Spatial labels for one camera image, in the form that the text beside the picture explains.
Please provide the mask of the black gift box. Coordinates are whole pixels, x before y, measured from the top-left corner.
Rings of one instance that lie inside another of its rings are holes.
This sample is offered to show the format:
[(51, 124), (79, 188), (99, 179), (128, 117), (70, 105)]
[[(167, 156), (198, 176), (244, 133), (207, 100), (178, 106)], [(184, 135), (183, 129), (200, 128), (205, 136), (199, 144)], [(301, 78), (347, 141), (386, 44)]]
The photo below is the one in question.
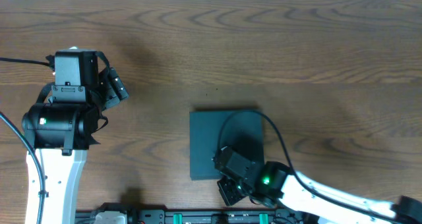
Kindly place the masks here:
[(264, 161), (260, 115), (241, 111), (193, 111), (189, 114), (190, 178), (220, 179), (212, 158), (226, 146), (253, 161)]

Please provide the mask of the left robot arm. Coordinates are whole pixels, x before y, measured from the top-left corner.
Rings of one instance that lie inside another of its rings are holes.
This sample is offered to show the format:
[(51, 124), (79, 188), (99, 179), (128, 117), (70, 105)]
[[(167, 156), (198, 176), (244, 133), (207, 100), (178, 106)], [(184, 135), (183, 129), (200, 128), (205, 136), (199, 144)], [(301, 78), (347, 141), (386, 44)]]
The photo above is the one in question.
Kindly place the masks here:
[(26, 156), (26, 223), (74, 223), (78, 186), (103, 112), (128, 99), (101, 51), (66, 49), (48, 56), (55, 80), (22, 118)]

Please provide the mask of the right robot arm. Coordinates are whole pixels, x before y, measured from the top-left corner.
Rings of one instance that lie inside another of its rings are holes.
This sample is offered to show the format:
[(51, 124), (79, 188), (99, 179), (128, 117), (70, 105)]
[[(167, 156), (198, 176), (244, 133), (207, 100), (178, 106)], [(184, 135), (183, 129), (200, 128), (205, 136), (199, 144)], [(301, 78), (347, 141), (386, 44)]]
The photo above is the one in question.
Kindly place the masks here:
[(320, 184), (279, 162), (217, 161), (224, 202), (244, 199), (267, 208), (283, 206), (327, 223), (420, 223), (421, 202), (402, 196), (398, 203), (363, 198)]

